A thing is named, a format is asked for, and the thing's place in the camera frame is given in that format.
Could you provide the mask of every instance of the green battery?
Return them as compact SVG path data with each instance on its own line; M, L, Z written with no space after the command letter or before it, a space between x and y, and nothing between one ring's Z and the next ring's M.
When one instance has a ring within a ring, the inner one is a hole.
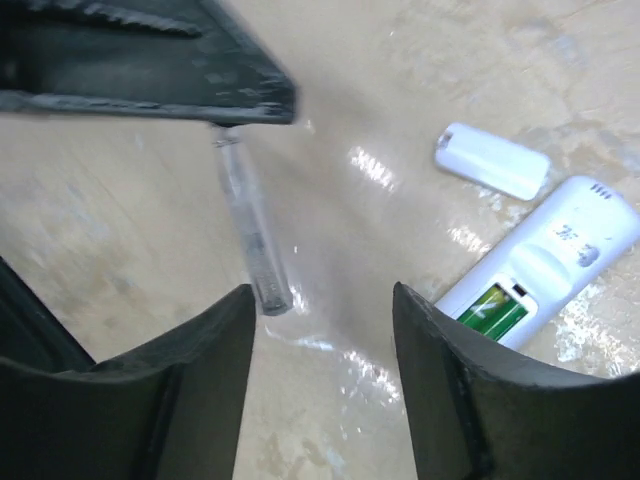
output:
M526 308L495 284L460 315L458 321L493 340L499 340L527 313Z
M489 328L481 331L483 335L493 339L500 340L505 333L522 320L527 313L526 308L516 302L514 299L509 300L504 304L498 312L496 312L495 318L492 319Z

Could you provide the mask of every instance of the beige tiled floor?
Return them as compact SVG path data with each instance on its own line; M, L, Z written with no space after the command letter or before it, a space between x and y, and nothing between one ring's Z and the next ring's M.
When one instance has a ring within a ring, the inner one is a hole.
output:
M261 319L239 479L412 479L391 339L396 280L436 299L535 203L438 172L463 121L640 206L640 7L615 2L229 0L297 79L300 119L255 153L296 310ZM245 278L207 127L0 119L0 249L97 358ZM638 368L630 252L525 347L601 376Z

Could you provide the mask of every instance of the black plastic part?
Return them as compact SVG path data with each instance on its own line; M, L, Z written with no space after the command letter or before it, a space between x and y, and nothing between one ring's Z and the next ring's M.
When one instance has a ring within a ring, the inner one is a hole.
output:
M255 321L243 285L87 372L0 358L0 478L230 480Z
M216 0L0 0L0 111L288 124L295 87Z
M0 356L49 373L95 364L1 257Z
M640 375L538 362L402 284L393 324L420 480L640 478Z

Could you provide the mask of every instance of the white remote control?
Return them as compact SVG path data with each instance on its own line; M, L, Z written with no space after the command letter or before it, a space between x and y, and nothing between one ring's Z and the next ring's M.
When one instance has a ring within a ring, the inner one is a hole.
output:
M568 179L436 303L517 349L640 238L640 216L589 177Z

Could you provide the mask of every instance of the floor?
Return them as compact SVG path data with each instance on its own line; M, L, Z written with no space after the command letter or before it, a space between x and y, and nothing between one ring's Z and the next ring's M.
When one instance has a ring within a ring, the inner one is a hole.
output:
M537 202L439 172L452 121L640 206L633 0L228 0L301 87L255 152L295 309L261 318L238 479L414 479L391 338L395 281L435 300ZM98 360L246 279L198 123L0 118L0 249ZM640 252L523 352L602 377L640 367Z

